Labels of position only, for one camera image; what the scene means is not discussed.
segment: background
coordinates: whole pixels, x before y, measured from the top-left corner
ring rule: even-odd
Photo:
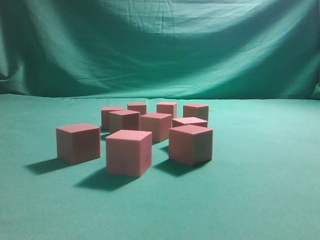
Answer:
[[[318,0],[0,0],[0,240],[319,240]],[[213,159],[57,158],[101,108],[209,105]]]
[[[318,0],[1,0],[0,93],[320,99],[319,29]]]

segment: cube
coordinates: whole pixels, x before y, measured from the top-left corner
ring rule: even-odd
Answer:
[[[152,140],[162,142],[169,137],[172,115],[151,112],[140,116],[140,130],[152,132]]]
[[[123,106],[106,106],[101,109],[101,129],[109,130],[109,113],[124,110]]]
[[[178,105],[176,102],[159,102],[156,105],[156,112],[161,114],[171,114],[175,119],[178,115]]]
[[[119,130],[106,137],[106,170],[141,177],[152,164],[152,133]]]
[[[129,102],[128,109],[140,112],[140,116],[147,114],[147,104],[144,102]]]
[[[172,119],[172,127],[179,127],[183,125],[196,125],[201,127],[208,127],[208,121],[191,116],[191,117],[178,117]]]
[[[100,127],[79,123],[56,128],[57,157],[74,165],[98,159]]]
[[[183,117],[196,117],[209,121],[209,105],[205,104],[186,104],[183,105]]]
[[[183,125],[169,129],[169,158],[194,166],[213,157],[213,129]]]
[[[110,116],[110,134],[121,129],[139,130],[140,129],[140,112],[132,110],[112,111]]]

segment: block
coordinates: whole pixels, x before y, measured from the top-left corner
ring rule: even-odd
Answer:
[[[200,127],[208,127],[208,121],[191,116],[191,117],[178,117],[172,119],[172,127],[179,127],[183,125],[196,125]]]
[[[178,116],[178,105],[176,102],[159,102],[156,105],[156,112],[161,114],[171,114],[175,119]]]
[[[57,157],[74,165],[98,159],[100,127],[79,123],[56,128]]]
[[[151,112],[140,116],[140,130],[152,132],[152,140],[162,142],[169,137],[171,122],[171,114]]]
[[[124,110],[123,106],[106,106],[101,109],[101,129],[109,130],[109,113]]]
[[[209,121],[209,105],[205,104],[186,104],[183,105],[183,117],[195,117]]]
[[[140,112],[132,110],[112,111],[110,116],[110,134],[121,129],[139,130],[140,129]]]
[[[144,102],[129,102],[128,109],[140,112],[140,116],[147,114],[147,104]]]
[[[213,157],[213,129],[183,125],[169,129],[169,158],[194,166]]]
[[[141,177],[152,164],[152,133],[119,130],[106,137],[106,170]]]

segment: cube face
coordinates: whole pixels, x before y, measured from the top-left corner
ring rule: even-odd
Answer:
[[[186,104],[183,105],[183,117],[195,117],[199,119],[209,120],[209,105],[205,104]]]
[[[169,159],[192,166],[194,158],[193,135],[171,129],[169,131]]]
[[[120,130],[106,138],[110,174],[141,177],[152,165],[152,133]]]
[[[123,106],[106,106],[101,109],[101,129],[109,130],[110,125],[110,112],[124,110]]]
[[[73,143],[72,134],[70,132],[56,129],[56,148],[57,157],[68,163],[73,162]]]
[[[140,130],[152,132],[152,140],[162,142],[169,137],[172,115],[152,112],[140,116]]]
[[[156,112],[161,114],[171,114],[174,119],[178,115],[178,105],[176,102],[159,102],[156,105]]]
[[[79,164],[101,156],[100,128],[91,124],[57,127],[57,157],[67,163]]]
[[[140,176],[139,141],[107,140],[106,170],[110,174]]]
[[[201,164],[213,158],[213,130],[196,134],[194,136],[194,162],[193,165]]]
[[[184,125],[169,130],[169,158],[194,166],[213,157],[213,130]]]
[[[101,156],[100,129],[79,131],[72,135],[74,163],[82,163]]]
[[[179,127],[183,125],[196,125],[200,127],[208,127],[208,121],[197,118],[197,117],[178,117],[178,118],[173,118],[172,119],[172,127]]]
[[[132,110],[110,112],[110,133],[113,134],[121,129],[138,131],[140,129],[140,113]]]
[[[144,102],[130,102],[128,103],[128,109],[140,112],[140,116],[147,114],[147,104]]]

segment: pink cube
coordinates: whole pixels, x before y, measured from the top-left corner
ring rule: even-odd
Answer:
[[[213,157],[213,129],[183,125],[169,130],[169,158],[194,166]]]
[[[110,133],[113,134],[121,129],[139,130],[140,112],[131,110],[112,111],[110,115]]]
[[[98,159],[100,127],[87,123],[57,127],[56,146],[57,157],[71,165]]]
[[[141,177],[152,164],[152,133],[119,130],[106,137],[106,170]]]
[[[175,119],[178,115],[178,107],[176,102],[159,102],[156,105],[156,112],[161,114],[171,114]]]
[[[179,127],[183,125],[196,125],[200,127],[208,127],[208,121],[191,116],[191,117],[178,117],[172,119],[172,127]]]
[[[162,142],[169,137],[172,115],[152,112],[140,116],[140,130],[152,132],[152,140]]]
[[[101,109],[101,129],[109,130],[109,113],[124,110],[123,106],[106,106]]]
[[[209,120],[209,105],[205,104],[186,104],[183,105],[183,117],[196,117]]]
[[[147,114],[147,104],[144,102],[129,102],[128,109],[140,112],[140,116]]]

